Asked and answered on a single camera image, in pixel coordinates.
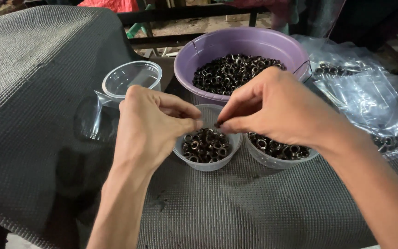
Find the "green object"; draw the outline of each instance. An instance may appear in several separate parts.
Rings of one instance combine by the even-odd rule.
[[[147,7],[145,8],[145,10],[150,10],[150,9],[154,9],[154,5],[153,4],[149,4],[147,5]],[[142,32],[144,32],[144,34],[147,34],[147,30],[143,27],[142,23],[139,24],[134,24],[133,26],[131,26],[131,28],[126,32],[127,37],[128,38],[133,38],[135,37],[136,33],[142,30]]]

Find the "hand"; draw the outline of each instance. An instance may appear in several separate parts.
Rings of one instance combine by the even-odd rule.
[[[329,146],[328,140],[339,132],[359,132],[293,74],[275,67],[236,89],[218,121],[224,122],[224,133],[256,132],[312,148]]]
[[[153,173],[170,155],[176,139],[202,127],[201,112],[177,96],[141,86],[131,86],[119,104],[119,118],[113,167],[134,160],[145,161]]]

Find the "right hand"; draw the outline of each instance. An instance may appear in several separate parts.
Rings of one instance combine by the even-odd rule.
[[[273,66],[236,89],[218,121],[224,133],[255,132],[312,148],[335,145],[338,134],[363,135],[292,73]]]

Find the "left hand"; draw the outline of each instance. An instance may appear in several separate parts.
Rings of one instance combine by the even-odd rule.
[[[136,162],[152,174],[170,155],[176,139],[202,127],[201,112],[177,96],[141,86],[131,86],[119,104],[113,166]]]

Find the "black wire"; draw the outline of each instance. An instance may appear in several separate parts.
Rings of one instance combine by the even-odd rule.
[[[311,61],[310,60],[307,60],[307,61],[305,61],[304,63],[302,63],[302,65],[300,65],[300,67],[298,67],[297,69],[296,69],[296,71],[294,71],[294,73],[293,74],[295,74],[296,72],[297,72],[297,70],[299,70],[303,65],[305,65],[305,63],[309,63],[309,65],[310,65],[310,69],[311,69],[311,75],[308,77],[308,79],[306,79],[303,83],[305,84],[312,76],[313,76],[313,69],[311,68]]]

